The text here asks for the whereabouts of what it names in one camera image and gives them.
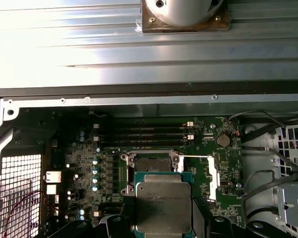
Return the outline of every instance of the metal panel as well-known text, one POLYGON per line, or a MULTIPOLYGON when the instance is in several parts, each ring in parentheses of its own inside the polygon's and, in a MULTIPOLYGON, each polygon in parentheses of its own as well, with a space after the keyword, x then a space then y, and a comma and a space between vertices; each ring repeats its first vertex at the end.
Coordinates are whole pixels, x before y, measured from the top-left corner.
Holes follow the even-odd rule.
POLYGON ((140 0, 2 0, 0 88, 298 79, 298 0, 228 8, 227 32, 143 34, 140 0))

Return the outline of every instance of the metal mesh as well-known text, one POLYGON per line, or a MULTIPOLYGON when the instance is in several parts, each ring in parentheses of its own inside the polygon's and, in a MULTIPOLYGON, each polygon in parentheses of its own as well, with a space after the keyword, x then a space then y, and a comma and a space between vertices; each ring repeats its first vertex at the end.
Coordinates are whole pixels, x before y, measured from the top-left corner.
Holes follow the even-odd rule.
MULTIPOLYGON (((287 126, 277 130, 279 153, 298 165, 298 125, 287 126)), ((291 170, 283 161, 280 161, 281 176, 284 177, 291 170)), ((298 236, 298 228, 286 224, 288 233, 298 236)))
MULTIPOLYGON (((41 187, 41 155, 2 158, 0 171, 0 238, 15 204, 41 187)), ((32 238, 39 231, 41 194, 22 201, 12 212, 6 238, 32 238)))

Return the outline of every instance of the black plastic part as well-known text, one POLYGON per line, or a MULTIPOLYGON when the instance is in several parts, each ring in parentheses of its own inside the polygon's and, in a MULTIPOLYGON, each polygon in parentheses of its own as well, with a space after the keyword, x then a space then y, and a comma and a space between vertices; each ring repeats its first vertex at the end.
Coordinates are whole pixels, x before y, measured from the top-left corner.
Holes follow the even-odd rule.
POLYGON ((49 238, 80 238, 90 235, 93 225, 86 221, 74 221, 59 229, 49 238))
POLYGON ((252 221, 249 222, 246 226, 247 232, 255 237, 255 238, 291 238, 292 236, 290 234, 287 234, 278 228, 270 225, 267 222, 262 221, 252 221))
POLYGON ((235 238, 229 219, 224 217, 213 217, 210 220, 209 238, 235 238))
POLYGON ((132 238, 130 226, 123 216, 117 215, 107 219, 107 233, 109 238, 132 238))

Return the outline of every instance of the motherboard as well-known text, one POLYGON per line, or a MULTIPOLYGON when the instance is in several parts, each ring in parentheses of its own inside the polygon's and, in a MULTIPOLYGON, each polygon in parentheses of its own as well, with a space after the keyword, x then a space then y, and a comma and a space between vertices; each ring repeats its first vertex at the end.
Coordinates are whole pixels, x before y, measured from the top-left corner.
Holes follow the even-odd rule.
MULTIPOLYGON (((202 200, 213 215, 244 227, 238 121, 232 125, 224 117, 93 117, 71 130, 73 135, 67 129, 62 147, 52 151, 52 164, 63 169, 67 181, 59 195, 67 207, 65 220, 87 220, 96 226, 102 217, 119 214, 126 196, 142 194, 137 191, 139 174, 190 172, 190 196, 202 200)), ((159 183, 153 185, 161 189, 159 183)), ((179 184, 178 193, 184 193, 184 187, 179 184)), ((168 196, 173 193, 169 189, 161 197, 180 199, 168 196)), ((151 188, 146 194, 150 198, 158 192, 151 188)))

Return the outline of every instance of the mesh grille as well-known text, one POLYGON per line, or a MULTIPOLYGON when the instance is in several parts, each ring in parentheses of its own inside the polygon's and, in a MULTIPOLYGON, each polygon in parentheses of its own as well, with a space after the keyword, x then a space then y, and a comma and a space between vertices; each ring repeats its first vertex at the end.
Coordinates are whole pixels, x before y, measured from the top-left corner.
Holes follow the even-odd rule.
MULTIPOLYGON (((41 187, 41 155, 2 158, 0 172, 0 238, 6 219, 26 194, 41 187)), ((22 201, 13 211, 6 238, 32 238, 38 234, 41 194, 22 201)))

